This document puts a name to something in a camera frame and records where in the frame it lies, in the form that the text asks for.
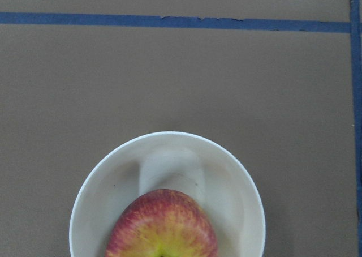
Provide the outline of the red yellow apple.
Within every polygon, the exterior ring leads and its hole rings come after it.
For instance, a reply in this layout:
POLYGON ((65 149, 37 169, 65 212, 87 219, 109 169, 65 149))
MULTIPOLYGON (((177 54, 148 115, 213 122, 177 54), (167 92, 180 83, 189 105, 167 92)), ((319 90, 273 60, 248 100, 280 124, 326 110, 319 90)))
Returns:
POLYGON ((216 233, 199 204, 176 190, 150 191, 116 222, 105 256, 218 256, 216 233))

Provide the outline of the white bowl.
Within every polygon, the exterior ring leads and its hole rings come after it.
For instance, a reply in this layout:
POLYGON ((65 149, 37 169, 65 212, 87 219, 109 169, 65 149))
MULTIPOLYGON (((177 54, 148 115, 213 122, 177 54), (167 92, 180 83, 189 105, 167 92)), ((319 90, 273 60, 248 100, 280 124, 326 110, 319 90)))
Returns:
POLYGON ((264 208, 244 166, 211 140, 165 131, 129 140, 91 171, 72 209, 71 256, 103 256, 121 213, 155 189, 178 190, 199 203, 216 231, 220 256, 263 255, 264 208))

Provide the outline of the brown paper table cover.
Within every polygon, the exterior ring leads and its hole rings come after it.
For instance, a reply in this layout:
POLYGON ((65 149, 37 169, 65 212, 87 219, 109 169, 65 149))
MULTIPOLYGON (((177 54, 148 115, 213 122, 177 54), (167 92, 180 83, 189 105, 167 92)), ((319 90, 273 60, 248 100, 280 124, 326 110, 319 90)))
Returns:
POLYGON ((361 0, 1 0, 1 255, 69 256, 87 175, 137 136, 229 150, 265 256, 358 256, 361 0))

